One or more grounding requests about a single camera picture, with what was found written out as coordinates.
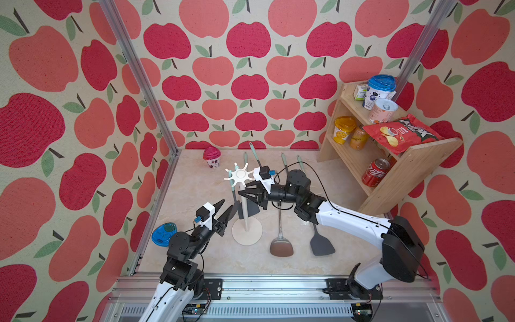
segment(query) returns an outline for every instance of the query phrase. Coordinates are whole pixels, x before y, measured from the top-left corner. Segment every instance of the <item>blue cup lid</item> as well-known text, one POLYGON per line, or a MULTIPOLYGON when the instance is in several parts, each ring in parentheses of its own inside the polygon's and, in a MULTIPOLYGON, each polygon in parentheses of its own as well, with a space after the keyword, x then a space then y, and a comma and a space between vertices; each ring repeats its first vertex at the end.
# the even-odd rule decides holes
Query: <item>blue cup lid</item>
POLYGON ((395 78, 391 75, 375 75, 369 79, 368 85, 380 91, 392 92, 397 87, 395 78))
POLYGON ((152 241, 162 247, 168 247, 170 238, 177 232, 177 226, 174 223, 166 223, 160 225, 152 233, 152 241))

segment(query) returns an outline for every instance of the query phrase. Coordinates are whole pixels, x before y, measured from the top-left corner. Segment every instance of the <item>coca-cola can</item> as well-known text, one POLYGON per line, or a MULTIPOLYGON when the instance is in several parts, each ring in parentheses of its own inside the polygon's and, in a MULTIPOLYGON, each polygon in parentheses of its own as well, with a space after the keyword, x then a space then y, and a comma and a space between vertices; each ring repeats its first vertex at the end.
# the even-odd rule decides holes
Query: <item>coca-cola can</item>
POLYGON ((361 181, 369 187, 376 187, 381 180, 383 180, 384 176, 390 170, 390 162, 386 159, 376 159, 372 162, 363 176, 361 177, 361 181))

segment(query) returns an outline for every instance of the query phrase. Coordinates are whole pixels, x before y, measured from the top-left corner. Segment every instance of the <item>marble floor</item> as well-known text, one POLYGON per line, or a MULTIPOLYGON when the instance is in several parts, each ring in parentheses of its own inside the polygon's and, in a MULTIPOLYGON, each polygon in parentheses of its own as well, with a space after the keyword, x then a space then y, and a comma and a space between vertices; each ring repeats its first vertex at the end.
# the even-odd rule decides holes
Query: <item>marble floor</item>
MULTIPOLYGON (((234 169, 234 162, 243 167, 242 150, 223 150, 221 167, 211 169, 202 158, 202 150, 183 150, 179 157, 177 168, 171 180, 170 187, 161 207, 154 230, 166 222, 173 222, 178 229, 185 231, 192 228, 195 212, 204 203, 214 204, 224 198, 226 203, 218 212, 221 214, 233 203, 229 183, 223 178, 228 174, 225 168, 234 169)), ((288 164, 297 161, 297 155, 309 163, 318 173, 331 202, 357 210, 366 199, 365 192, 352 177, 343 162, 339 159, 318 163, 318 151, 283 151, 288 164)), ((270 169, 281 170, 284 166, 281 151, 258 150, 262 165, 270 169)), ((248 151, 249 167, 258 166, 251 151, 248 151)), ((296 164, 290 168, 299 169, 296 164)), ((305 166, 306 174, 312 181, 311 191, 323 195, 313 171, 305 166)), ((285 172, 280 174, 281 181, 286 180, 285 172)), ((270 254, 270 242, 279 232, 278 210, 272 205, 255 217, 263 225, 263 235, 254 245, 242 246, 232 236, 232 225, 238 220, 237 215, 229 222, 226 234, 220 237, 214 234, 209 246, 204 252, 206 273, 222 274, 349 274, 352 267, 358 262, 367 261, 379 254, 379 250, 371 244, 332 227, 318 225, 318 231, 327 237, 336 252, 334 254, 316 257, 310 249, 310 240, 313 237, 313 226, 302 221, 292 210, 282 211, 283 233, 294 247, 294 255, 288 258, 278 258, 270 254)), ((140 272, 160 272, 166 262, 167 248, 148 242, 144 252, 140 272)), ((197 256, 195 262, 201 268, 201 258, 197 256)))

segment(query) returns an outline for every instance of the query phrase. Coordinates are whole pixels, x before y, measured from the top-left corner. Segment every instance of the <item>wooden shelving unit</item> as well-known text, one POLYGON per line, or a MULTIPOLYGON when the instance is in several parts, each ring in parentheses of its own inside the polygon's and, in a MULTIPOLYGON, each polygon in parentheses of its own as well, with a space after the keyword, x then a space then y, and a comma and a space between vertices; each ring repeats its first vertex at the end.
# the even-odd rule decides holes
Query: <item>wooden shelving unit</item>
MULTIPOLYGON (((334 120, 340 116, 352 115, 359 124, 372 124, 368 120, 369 111, 362 106, 362 101, 355 100, 353 97, 354 89, 360 83, 363 82, 343 85, 320 149, 318 161, 323 162, 341 158, 368 195, 358 211, 368 215, 380 215, 390 211, 399 203, 402 198, 451 155, 462 144, 462 141, 459 138, 453 138, 419 144, 410 147, 401 156, 391 154, 386 147, 371 139, 369 139, 365 148, 359 151, 351 148, 347 142, 344 145, 334 142, 332 137, 334 120), (377 158, 389 158, 390 155, 397 159, 397 163, 379 185, 375 188, 364 185, 361 177, 369 164, 377 158)), ((406 115, 406 111, 399 109, 393 120, 406 115)))

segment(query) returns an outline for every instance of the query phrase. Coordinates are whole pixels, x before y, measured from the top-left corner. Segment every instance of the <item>canned drink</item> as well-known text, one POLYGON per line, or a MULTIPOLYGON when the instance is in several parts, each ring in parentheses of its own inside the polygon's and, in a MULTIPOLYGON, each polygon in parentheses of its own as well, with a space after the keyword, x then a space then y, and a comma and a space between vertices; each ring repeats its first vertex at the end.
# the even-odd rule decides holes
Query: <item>canned drink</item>
POLYGON ((368 113, 368 119, 376 124, 390 122, 398 108, 399 105, 393 100, 378 98, 375 100, 372 110, 368 113))
POLYGON ((390 170, 390 162, 386 159, 376 159, 373 161, 361 177, 361 181, 369 186, 376 187, 381 180, 383 180, 384 176, 390 170))

